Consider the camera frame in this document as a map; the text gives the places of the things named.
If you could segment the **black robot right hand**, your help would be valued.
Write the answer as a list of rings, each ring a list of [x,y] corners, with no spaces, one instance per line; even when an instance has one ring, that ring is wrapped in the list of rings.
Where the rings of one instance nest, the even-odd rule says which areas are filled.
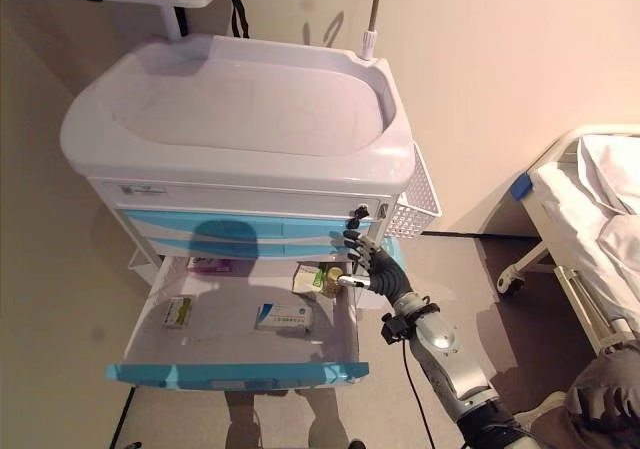
[[[338,286],[369,290],[384,296],[391,305],[412,292],[402,267],[373,239],[351,229],[343,232],[343,238],[349,249],[347,257],[363,268],[367,276],[340,275],[335,279]]]

